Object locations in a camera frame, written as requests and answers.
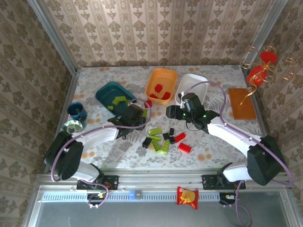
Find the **beige wallpaper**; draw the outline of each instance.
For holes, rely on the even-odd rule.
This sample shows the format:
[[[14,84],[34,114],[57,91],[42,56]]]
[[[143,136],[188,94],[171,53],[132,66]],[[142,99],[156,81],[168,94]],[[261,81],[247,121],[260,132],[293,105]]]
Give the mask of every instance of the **beige wallpaper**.
[[[21,226],[71,76],[25,0],[0,0],[0,226]]]
[[[280,75],[293,71],[297,80],[277,77],[274,83],[262,85],[259,94],[263,119],[271,134],[278,139],[295,177],[293,189],[303,213],[303,1],[288,1],[266,44],[277,49],[281,65],[285,64],[284,56],[291,55],[298,61],[295,67],[280,70]]]
[[[78,67],[239,64],[273,0],[38,0]]]

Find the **red disc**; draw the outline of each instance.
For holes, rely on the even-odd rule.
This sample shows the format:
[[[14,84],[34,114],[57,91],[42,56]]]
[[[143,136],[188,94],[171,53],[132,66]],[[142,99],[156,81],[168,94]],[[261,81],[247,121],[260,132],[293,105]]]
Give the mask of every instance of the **red disc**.
[[[248,75],[247,77],[247,82],[250,84],[250,79],[256,75],[257,73],[260,73],[254,80],[253,80],[253,84],[256,86],[260,86],[261,84],[263,84],[263,79],[266,78],[267,76],[267,70],[265,70],[261,65],[258,65],[257,67],[255,67]]]
[[[278,56],[275,53],[270,52],[270,51],[263,51],[260,54],[260,58],[265,64],[267,64],[267,63],[273,64],[278,60]]]

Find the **gray floor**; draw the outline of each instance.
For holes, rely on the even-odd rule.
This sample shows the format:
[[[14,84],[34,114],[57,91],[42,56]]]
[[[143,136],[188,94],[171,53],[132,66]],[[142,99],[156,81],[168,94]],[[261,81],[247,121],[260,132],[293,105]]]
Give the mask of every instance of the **gray floor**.
[[[198,210],[172,202],[43,203],[37,227],[239,227],[235,209],[200,202]],[[240,204],[252,213],[253,227],[289,226],[279,194],[242,193]],[[242,219],[248,220],[243,212]]]

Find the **teal tray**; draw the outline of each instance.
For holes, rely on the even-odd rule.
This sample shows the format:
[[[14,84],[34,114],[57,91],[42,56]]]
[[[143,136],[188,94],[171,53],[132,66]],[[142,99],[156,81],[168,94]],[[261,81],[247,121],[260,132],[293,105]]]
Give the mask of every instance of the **teal tray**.
[[[100,88],[95,95],[96,99],[113,115],[121,115],[126,111],[126,103],[120,102],[119,105],[115,106],[112,102],[117,96],[125,96],[126,99],[130,100],[136,98],[132,93],[130,93],[117,82],[107,83],[102,88]],[[114,109],[109,110],[107,108],[109,105],[113,106]]]

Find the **red lego brick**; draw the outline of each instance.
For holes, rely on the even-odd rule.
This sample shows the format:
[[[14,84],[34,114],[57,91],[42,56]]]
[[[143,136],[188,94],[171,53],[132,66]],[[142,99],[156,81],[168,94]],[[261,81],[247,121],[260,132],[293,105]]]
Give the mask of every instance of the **red lego brick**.
[[[178,143],[179,141],[183,140],[186,137],[186,134],[183,132],[180,135],[175,137],[175,141],[176,143]]]
[[[157,86],[155,86],[155,92],[161,92],[162,91],[162,85],[161,84],[157,84]]]
[[[180,150],[182,150],[186,153],[189,153],[190,150],[191,150],[191,147],[189,145],[184,144],[184,143],[180,143],[178,149],[180,149]]]
[[[152,107],[152,102],[151,102],[151,100],[147,100],[146,102],[150,105],[150,107]]]
[[[152,98],[158,98],[154,94],[151,94],[150,97],[152,97]]]
[[[169,97],[170,97],[170,93],[169,92],[165,92],[165,94],[163,95],[162,100],[169,99]]]

